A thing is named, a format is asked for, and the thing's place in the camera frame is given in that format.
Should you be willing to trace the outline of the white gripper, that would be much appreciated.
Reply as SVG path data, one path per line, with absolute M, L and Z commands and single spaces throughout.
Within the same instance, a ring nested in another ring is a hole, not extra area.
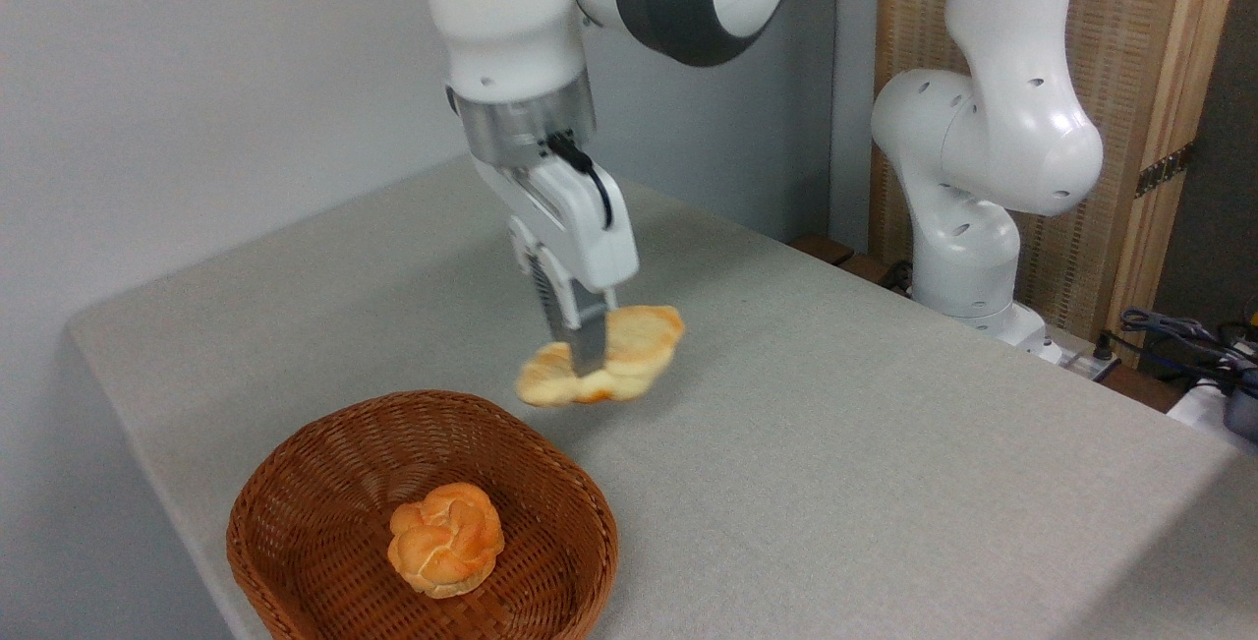
M 615 180 L 596 163 L 586 174 L 554 152 L 530 166 L 498 165 L 476 153 L 473 165 L 509 210 L 513 254 L 538 294 L 548 334 L 570 346 L 577 377 L 603 370 L 608 318 L 616 309 L 611 289 L 634 277 L 640 263 Z M 552 263 L 548 273 L 543 254 Z M 562 311 L 554 294 L 561 285 Z

